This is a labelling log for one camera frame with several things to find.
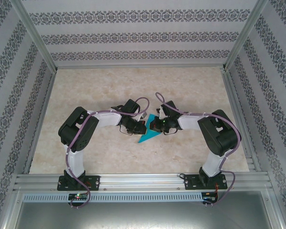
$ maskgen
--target floor surface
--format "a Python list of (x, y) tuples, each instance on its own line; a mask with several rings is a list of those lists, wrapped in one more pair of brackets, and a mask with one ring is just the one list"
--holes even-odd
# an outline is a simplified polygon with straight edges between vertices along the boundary
[[(155, 92), (182, 111), (222, 109), (234, 122), (219, 68), (58, 70), (30, 173), (63, 172), (65, 151), (58, 130), (77, 106), (98, 111), (146, 96), (151, 101), (148, 113), (156, 114), (160, 102)], [(197, 173), (209, 152), (201, 132), (195, 130), (138, 144), (139, 139), (120, 133), (118, 126), (98, 129), (85, 148), (86, 173)], [(223, 169), (249, 171), (242, 147), (229, 156)]]

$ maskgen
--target teal paper triangle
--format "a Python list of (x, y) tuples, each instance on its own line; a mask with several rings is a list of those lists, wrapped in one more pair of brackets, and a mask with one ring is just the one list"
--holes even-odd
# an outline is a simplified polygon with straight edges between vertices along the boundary
[(149, 123), (151, 123), (154, 120), (155, 117), (156, 116), (154, 114), (150, 114), (149, 115), (148, 120), (146, 122), (147, 132), (146, 132), (145, 135), (141, 136), (141, 138), (140, 138), (138, 143), (144, 142), (144, 141), (146, 141), (146, 140), (148, 140), (148, 139), (150, 139), (152, 137), (156, 137), (157, 135), (161, 134), (159, 132), (156, 132), (154, 130), (149, 129)]

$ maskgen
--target purple cable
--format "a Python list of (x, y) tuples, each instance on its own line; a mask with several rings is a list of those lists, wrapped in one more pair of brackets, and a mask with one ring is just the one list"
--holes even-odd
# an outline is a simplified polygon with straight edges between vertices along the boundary
[[(82, 123), (82, 126), (80, 127), (80, 129), (78, 130), (77, 134), (75, 135), (74, 139), (72, 140), (72, 142), (71, 142), (70, 145), (68, 146), (68, 148), (67, 148), (67, 153), (66, 153), (66, 165), (67, 165), (68, 171), (70, 172), (71, 176), (72, 176), (78, 183), (80, 183), (82, 186), (84, 186), (84, 188), (87, 190), (87, 193), (88, 193), (88, 196), (89, 196), (89, 197), (87, 198), (87, 201), (86, 201), (86, 202), (84, 202), (82, 205), (76, 207), (77, 209), (82, 208), (82, 207), (84, 207), (86, 204), (89, 203), (89, 200), (90, 200), (90, 198), (91, 198), (91, 192), (90, 192), (89, 188), (88, 188), (84, 183), (82, 183), (82, 182), (74, 175), (74, 173), (73, 173), (72, 170), (70, 169), (69, 157), (68, 157), (68, 155), (69, 155), (69, 153), (70, 153), (71, 147), (74, 145), (74, 143), (76, 142), (78, 136), (81, 134), (82, 129), (83, 129), (84, 126), (86, 125), (88, 119), (89, 119), (91, 116), (93, 116), (93, 115), (95, 115), (95, 114), (97, 114), (97, 113), (110, 112), (110, 113), (116, 113), (116, 114), (120, 114), (120, 115), (130, 115), (130, 116), (136, 116), (136, 115), (143, 114), (145, 111), (147, 111), (150, 102), (149, 102), (149, 99), (146, 98), (146, 97), (140, 97), (140, 98), (138, 98), (138, 99), (136, 100), (136, 102), (139, 101), (140, 99), (145, 99), (145, 100), (147, 101), (147, 106), (146, 106), (146, 108), (145, 108), (144, 110), (142, 110), (141, 112), (138, 112), (138, 113), (130, 114), (130, 113), (124, 113), (124, 112), (119, 112), (119, 111), (113, 111), (113, 110), (103, 110), (103, 111), (97, 111), (97, 112), (91, 113), (90, 115), (88, 115), (88, 116), (86, 117), (85, 121)], [(74, 206), (72, 205), (72, 202), (73, 202), (73, 200), (71, 200), (71, 202), (70, 202), (71, 208), (74, 207)]]
[(229, 187), (228, 190), (225, 192), (225, 194), (224, 194), (216, 203), (214, 203), (213, 205), (217, 204), (218, 202), (220, 202), (221, 200), (223, 200), (223, 199), (226, 197), (226, 195), (228, 194), (228, 192), (231, 190), (233, 184), (235, 183), (235, 173), (232, 172), (232, 171), (224, 171), (224, 170), (222, 170), (222, 167), (223, 167), (223, 164), (224, 164), (224, 162), (226, 161), (227, 157), (228, 157), (229, 155), (231, 155), (232, 153), (234, 153), (234, 152), (238, 149), (238, 147), (239, 147), (239, 145), (240, 145), (241, 138), (240, 138), (240, 134), (239, 134), (239, 132), (238, 132), (238, 129), (235, 127), (235, 125), (234, 125), (232, 122), (230, 122), (229, 120), (227, 120), (227, 119), (225, 119), (225, 118), (223, 118), (223, 117), (221, 117), (221, 116), (219, 116), (219, 115), (208, 114), (208, 113), (203, 113), (203, 114), (202, 114), (202, 113), (186, 113), (186, 112), (182, 112), (182, 111), (179, 111), (178, 109), (175, 109), (175, 108), (171, 107), (170, 105), (166, 104), (166, 103), (165, 103), (165, 99), (164, 99), (164, 97), (163, 97), (163, 95), (162, 95), (161, 93), (156, 92), (155, 95), (156, 95), (157, 99), (159, 99), (159, 101), (160, 101), (163, 105), (167, 106), (168, 108), (170, 108), (170, 109), (172, 109), (172, 110), (174, 110), (174, 111), (176, 111), (176, 112), (179, 112), (179, 113), (181, 113), (181, 114), (183, 114), (183, 115), (189, 115), (189, 116), (206, 116), (206, 117), (207, 117), (207, 116), (211, 116), (211, 117), (214, 117), (214, 118), (218, 118), (218, 119), (223, 120), (225, 123), (229, 124), (229, 125), (232, 127), (232, 129), (235, 131), (236, 136), (237, 136), (237, 144), (236, 144), (235, 148), (234, 148), (233, 150), (231, 150), (231, 152), (229, 152), (229, 153), (226, 154), (226, 156), (223, 158), (222, 162), (221, 162), (220, 165), (219, 165), (219, 169), (220, 169), (222, 172), (224, 172), (224, 173), (231, 173), (231, 174), (233, 175), (233, 180), (232, 180), (232, 183), (231, 183), (230, 187)]

